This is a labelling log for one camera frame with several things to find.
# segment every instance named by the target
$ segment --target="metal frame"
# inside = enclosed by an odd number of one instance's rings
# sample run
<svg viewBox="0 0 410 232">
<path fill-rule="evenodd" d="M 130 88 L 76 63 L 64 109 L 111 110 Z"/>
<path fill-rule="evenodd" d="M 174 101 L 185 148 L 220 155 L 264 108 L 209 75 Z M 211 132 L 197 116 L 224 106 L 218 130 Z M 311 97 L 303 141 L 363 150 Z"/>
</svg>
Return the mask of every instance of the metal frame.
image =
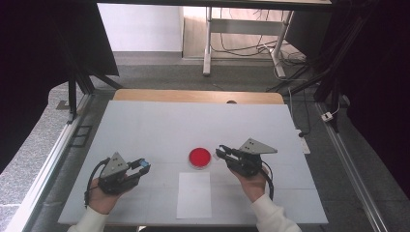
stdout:
<svg viewBox="0 0 410 232">
<path fill-rule="evenodd" d="M 79 2 L 84 0 L 63 0 L 63 2 Z M 242 9 L 266 9 L 284 11 L 310 11 L 310 12 L 331 12 L 342 8 L 335 4 L 326 2 L 306 3 L 287 1 L 264 1 L 264 0 L 87 0 L 89 3 L 116 3 L 116 4 L 137 4 L 137 5 L 160 5 L 160 6 L 191 6 L 191 7 L 217 7 L 217 8 L 242 8 Z M 353 8 L 361 8 L 361 5 L 353 5 Z"/>
<path fill-rule="evenodd" d="M 84 95 L 79 103 L 78 112 L 86 111 L 85 109 L 89 106 L 90 99 L 90 95 Z M 39 175 L 37 175 L 33 185 L 28 190 L 20 207 L 18 207 L 18 210 L 15 212 L 15 215 L 7 226 L 7 232 L 17 232 L 25 229 L 27 222 L 32 217 L 43 191 L 54 173 L 54 169 L 60 161 L 60 158 L 62 158 L 65 149 L 82 117 L 83 115 L 79 113 L 78 117 L 76 117 L 71 124 L 64 126 L 60 136 L 54 144 L 54 147 L 51 149 L 50 154 L 45 160 L 43 167 L 40 169 Z"/>
<path fill-rule="evenodd" d="M 244 34 L 244 35 L 265 35 L 278 36 L 275 49 L 270 49 L 270 55 L 274 62 L 278 78 L 285 78 L 282 64 L 279 58 L 279 52 L 289 26 L 293 11 L 287 14 L 283 22 L 279 21 L 257 21 L 257 20 L 238 20 L 225 18 L 212 18 L 212 7 L 206 8 L 206 44 L 204 52 L 204 66 L 202 74 L 209 76 L 211 74 L 211 34 Z"/>
<path fill-rule="evenodd" d="M 319 115 L 322 115 L 325 113 L 324 109 L 326 109 L 326 106 L 324 105 L 324 103 L 317 103 L 316 109 Z M 352 184 L 353 189 L 356 191 L 357 196 L 363 203 L 364 210 L 367 214 L 371 226 L 373 227 L 373 230 L 377 232 L 388 232 L 389 229 L 387 228 L 384 219 L 382 218 L 376 204 L 374 203 L 373 198 L 368 192 L 366 185 L 362 180 L 362 176 L 356 168 L 356 165 L 352 160 L 346 146 L 344 145 L 340 134 L 335 132 L 330 124 L 324 124 L 329 137 L 331 138 L 337 150 L 337 154 L 341 160 L 341 163 L 343 164 L 344 170 L 346 171 L 346 174 L 350 179 L 350 183 Z"/>
</svg>

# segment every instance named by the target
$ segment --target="person's left hand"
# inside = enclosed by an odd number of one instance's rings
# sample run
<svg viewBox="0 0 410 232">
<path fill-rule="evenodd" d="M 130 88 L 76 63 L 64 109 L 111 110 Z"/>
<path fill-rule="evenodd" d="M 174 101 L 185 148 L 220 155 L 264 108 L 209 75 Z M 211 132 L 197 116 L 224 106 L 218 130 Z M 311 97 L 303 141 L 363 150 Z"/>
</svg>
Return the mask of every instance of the person's left hand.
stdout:
<svg viewBox="0 0 410 232">
<path fill-rule="evenodd" d="M 102 215 L 108 215 L 124 192 L 118 195 L 105 194 L 98 186 L 98 183 L 98 178 L 94 179 L 91 183 L 89 190 L 90 201 L 88 206 Z"/>
</svg>

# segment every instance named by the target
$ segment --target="gray triangular bracket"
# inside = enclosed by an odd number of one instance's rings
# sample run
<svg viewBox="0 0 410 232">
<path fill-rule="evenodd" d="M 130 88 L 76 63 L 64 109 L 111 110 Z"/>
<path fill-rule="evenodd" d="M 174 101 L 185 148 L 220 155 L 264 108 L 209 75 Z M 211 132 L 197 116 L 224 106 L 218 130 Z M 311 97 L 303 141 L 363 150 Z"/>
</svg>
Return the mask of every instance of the gray triangular bracket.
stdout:
<svg viewBox="0 0 410 232">
<path fill-rule="evenodd" d="M 278 150 L 270 147 L 264 143 L 261 143 L 259 141 L 254 140 L 253 138 L 249 138 L 244 145 L 242 145 L 239 148 L 240 151 L 253 154 L 253 155 L 259 155 L 259 154 L 273 154 L 277 153 Z"/>
<path fill-rule="evenodd" d="M 108 164 L 102 171 L 101 177 L 107 177 L 112 174 L 128 170 L 129 166 L 124 161 L 124 159 L 120 156 L 118 152 L 114 153 L 112 158 L 109 160 Z"/>
</svg>

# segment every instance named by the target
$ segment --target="white paper sheet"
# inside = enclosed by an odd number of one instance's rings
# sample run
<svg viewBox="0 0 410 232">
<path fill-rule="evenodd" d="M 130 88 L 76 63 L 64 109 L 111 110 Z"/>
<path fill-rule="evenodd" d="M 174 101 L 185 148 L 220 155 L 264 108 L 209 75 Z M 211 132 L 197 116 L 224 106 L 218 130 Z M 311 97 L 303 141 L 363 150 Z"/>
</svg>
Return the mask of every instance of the white paper sheet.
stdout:
<svg viewBox="0 0 410 232">
<path fill-rule="evenodd" d="M 180 173 L 177 219 L 211 217 L 211 184 L 209 172 Z"/>
</svg>

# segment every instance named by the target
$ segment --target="black curtain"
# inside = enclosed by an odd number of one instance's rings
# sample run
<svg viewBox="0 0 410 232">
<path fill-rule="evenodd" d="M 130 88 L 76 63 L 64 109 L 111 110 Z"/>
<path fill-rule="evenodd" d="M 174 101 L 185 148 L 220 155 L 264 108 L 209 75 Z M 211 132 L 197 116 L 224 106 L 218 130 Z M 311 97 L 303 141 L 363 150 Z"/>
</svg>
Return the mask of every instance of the black curtain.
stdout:
<svg viewBox="0 0 410 232">
<path fill-rule="evenodd" d="M 97 4 L 2 0 L 0 32 L 2 172 L 41 118 L 49 91 L 68 81 L 72 60 L 80 71 L 118 71 Z"/>
<path fill-rule="evenodd" d="M 410 197 L 410 17 L 381 0 L 343 61 L 341 91 L 353 125 Z"/>
</svg>

